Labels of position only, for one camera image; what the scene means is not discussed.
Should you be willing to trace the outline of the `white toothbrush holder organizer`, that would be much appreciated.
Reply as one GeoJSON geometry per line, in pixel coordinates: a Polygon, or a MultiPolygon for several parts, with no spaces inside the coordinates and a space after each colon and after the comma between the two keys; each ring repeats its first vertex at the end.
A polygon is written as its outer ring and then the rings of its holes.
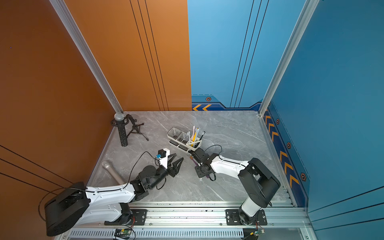
{"type": "MultiPolygon", "coordinates": [[[[201,137],[203,132],[199,132],[199,139],[201,137]]],[[[201,143],[198,139],[198,141],[195,142],[195,145],[192,147],[192,143],[193,141],[190,139],[190,143],[187,144],[187,141],[188,141],[188,133],[178,129],[178,128],[171,128],[168,132],[167,132],[167,137],[169,139],[169,143],[172,145],[172,146],[175,146],[177,147],[178,149],[180,150],[183,150],[184,152],[186,153],[191,153],[193,151],[195,151],[197,148],[199,148],[201,146],[201,143]]]]}

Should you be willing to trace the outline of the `yellow toothbrush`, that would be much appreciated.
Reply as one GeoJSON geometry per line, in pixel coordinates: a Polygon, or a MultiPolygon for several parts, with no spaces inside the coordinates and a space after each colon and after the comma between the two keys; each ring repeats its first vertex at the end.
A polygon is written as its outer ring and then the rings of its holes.
{"type": "Polygon", "coordinates": [[[198,137],[198,133],[199,133],[199,128],[196,128],[196,129],[195,129],[194,136],[193,136],[193,138],[192,138],[192,141],[193,141],[193,143],[192,143],[192,147],[195,145],[195,142],[196,142],[197,137],[198,137]]]}

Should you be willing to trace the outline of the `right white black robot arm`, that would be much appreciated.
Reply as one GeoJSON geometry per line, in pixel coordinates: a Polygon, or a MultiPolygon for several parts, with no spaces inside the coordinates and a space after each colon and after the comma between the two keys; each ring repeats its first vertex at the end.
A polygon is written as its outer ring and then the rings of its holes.
{"type": "Polygon", "coordinates": [[[220,154],[208,155],[201,148],[192,152],[197,163],[195,166],[199,178],[208,177],[215,181],[216,174],[223,174],[241,181],[247,199],[239,208],[242,225],[264,225],[257,220],[261,210],[270,205],[272,198],[281,187],[278,178],[257,158],[249,161],[228,159],[220,154]]]}

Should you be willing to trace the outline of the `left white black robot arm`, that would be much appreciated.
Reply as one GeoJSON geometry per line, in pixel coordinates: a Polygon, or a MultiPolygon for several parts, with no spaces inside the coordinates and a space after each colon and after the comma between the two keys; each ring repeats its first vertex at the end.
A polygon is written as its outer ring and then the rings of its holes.
{"type": "Polygon", "coordinates": [[[118,186],[94,188],[78,182],[64,189],[44,205],[46,233],[55,237],[74,226],[104,222],[107,225],[125,225],[133,213],[129,203],[138,202],[149,195],[168,176],[175,177],[184,161],[169,155],[161,164],[146,166],[138,176],[118,186]]]}

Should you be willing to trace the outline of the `small black tripod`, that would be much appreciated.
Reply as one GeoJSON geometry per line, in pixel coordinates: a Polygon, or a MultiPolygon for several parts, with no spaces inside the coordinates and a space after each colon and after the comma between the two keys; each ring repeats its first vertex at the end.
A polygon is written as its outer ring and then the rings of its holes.
{"type": "Polygon", "coordinates": [[[142,135],[147,141],[149,141],[149,138],[147,136],[145,136],[142,131],[141,131],[141,126],[144,125],[144,123],[142,124],[137,124],[137,119],[134,119],[132,115],[130,114],[127,114],[126,115],[126,119],[129,120],[131,123],[132,123],[132,129],[131,131],[127,134],[127,138],[132,135],[132,134],[138,134],[138,135],[142,135]]]}

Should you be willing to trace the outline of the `grey metal cylinder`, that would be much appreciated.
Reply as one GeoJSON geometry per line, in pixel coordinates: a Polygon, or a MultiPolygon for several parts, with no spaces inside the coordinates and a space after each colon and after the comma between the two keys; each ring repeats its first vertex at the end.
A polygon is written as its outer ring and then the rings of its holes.
{"type": "Polygon", "coordinates": [[[119,185],[123,185],[125,183],[111,162],[104,161],[102,162],[102,166],[119,185]]]}

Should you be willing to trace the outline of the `right green circuit board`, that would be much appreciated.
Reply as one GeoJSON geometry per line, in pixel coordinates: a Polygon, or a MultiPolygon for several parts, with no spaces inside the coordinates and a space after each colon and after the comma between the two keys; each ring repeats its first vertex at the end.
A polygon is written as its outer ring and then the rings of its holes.
{"type": "Polygon", "coordinates": [[[265,233],[265,230],[255,231],[255,232],[250,233],[249,237],[257,240],[259,238],[259,236],[263,235],[264,233],[265,233]]]}

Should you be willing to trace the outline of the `green circuit board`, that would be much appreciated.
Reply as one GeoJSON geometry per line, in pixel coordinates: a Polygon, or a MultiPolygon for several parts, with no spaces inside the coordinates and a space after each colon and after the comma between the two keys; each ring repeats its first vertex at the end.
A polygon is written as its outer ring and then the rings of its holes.
{"type": "Polygon", "coordinates": [[[116,229],[114,233],[114,240],[134,240],[135,234],[131,229],[116,229]]]}
{"type": "Polygon", "coordinates": [[[259,236],[263,235],[264,233],[265,233],[265,230],[255,231],[255,232],[250,233],[249,237],[257,240],[259,238],[259,236]]]}

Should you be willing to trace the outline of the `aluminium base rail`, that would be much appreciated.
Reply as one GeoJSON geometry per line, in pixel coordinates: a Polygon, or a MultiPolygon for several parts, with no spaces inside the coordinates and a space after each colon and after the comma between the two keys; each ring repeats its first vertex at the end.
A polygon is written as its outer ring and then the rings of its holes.
{"type": "Polygon", "coordinates": [[[267,226],[228,226],[227,209],[240,202],[143,202],[131,209],[146,209],[144,226],[134,226],[134,240],[254,240],[250,233],[265,230],[258,240],[315,240],[305,209],[274,203],[264,209],[267,226]]]}

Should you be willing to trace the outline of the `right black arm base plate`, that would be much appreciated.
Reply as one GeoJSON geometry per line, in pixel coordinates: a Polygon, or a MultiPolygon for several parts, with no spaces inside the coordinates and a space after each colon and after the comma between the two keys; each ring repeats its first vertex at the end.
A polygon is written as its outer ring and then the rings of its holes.
{"type": "Polygon", "coordinates": [[[254,216],[249,217],[241,209],[227,209],[226,221],[228,226],[267,226],[267,217],[264,210],[258,210],[254,216]]]}

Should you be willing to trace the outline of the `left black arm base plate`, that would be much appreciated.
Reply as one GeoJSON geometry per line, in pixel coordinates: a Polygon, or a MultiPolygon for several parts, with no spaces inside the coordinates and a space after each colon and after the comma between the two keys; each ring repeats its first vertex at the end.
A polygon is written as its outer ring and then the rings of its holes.
{"type": "Polygon", "coordinates": [[[105,221],[105,226],[122,226],[127,225],[129,227],[144,226],[147,218],[146,209],[133,209],[129,213],[122,213],[115,221],[105,221]]]}

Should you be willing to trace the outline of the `black perforated post with ball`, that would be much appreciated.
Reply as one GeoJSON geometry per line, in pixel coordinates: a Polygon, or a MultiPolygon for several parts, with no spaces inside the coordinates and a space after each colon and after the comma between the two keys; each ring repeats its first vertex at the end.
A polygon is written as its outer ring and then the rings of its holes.
{"type": "Polygon", "coordinates": [[[126,133],[127,124],[128,124],[127,118],[123,113],[115,113],[114,119],[111,121],[111,125],[118,129],[122,147],[128,146],[128,137],[126,133]]]}

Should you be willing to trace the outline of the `right aluminium corner post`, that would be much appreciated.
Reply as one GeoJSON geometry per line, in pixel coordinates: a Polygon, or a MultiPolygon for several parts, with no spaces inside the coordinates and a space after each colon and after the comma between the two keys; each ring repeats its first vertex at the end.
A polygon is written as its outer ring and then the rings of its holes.
{"type": "Polygon", "coordinates": [[[272,77],[270,85],[263,98],[262,104],[259,108],[259,116],[263,117],[271,100],[284,76],[284,73],[303,37],[303,34],[319,4],[319,0],[308,0],[305,2],[303,9],[298,17],[280,62],[276,68],[276,71],[272,77]]]}

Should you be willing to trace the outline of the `aluminium corner post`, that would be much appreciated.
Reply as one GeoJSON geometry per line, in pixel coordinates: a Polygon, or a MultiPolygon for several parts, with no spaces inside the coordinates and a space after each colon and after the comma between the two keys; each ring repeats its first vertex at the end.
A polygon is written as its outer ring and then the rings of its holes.
{"type": "Polygon", "coordinates": [[[303,34],[319,4],[319,0],[308,0],[305,2],[303,9],[298,17],[280,62],[276,68],[276,71],[272,77],[270,85],[263,98],[262,104],[259,108],[259,116],[263,117],[271,100],[284,76],[284,73],[303,37],[303,34]]]}
{"type": "Polygon", "coordinates": [[[113,92],[110,84],[107,81],[100,65],[98,64],[94,54],[92,53],[89,45],[87,44],[80,28],[78,27],[75,19],[73,18],[68,6],[65,1],[60,0],[49,0],[77,49],[94,75],[99,86],[103,90],[105,96],[109,100],[111,106],[116,113],[122,113],[123,108],[120,105],[115,93],[113,92]]]}

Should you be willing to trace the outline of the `left aluminium corner post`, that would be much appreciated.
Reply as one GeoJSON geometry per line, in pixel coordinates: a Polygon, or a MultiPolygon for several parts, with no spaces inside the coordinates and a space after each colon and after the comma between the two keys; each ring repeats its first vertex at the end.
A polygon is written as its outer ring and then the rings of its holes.
{"type": "Polygon", "coordinates": [[[49,0],[77,49],[94,75],[99,86],[103,90],[105,96],[109,100],[111,106],[116,113],[122,113],[123,108],[120,105],[115,93],[113,92],[110,84],[107,81],[100,65],[98,64],[94,54],[92,53],[89,45],[87,44],[80,28],[78,27],[75,19],[73,18],[68,6],[65,1],[60,0],[49,0]]]}

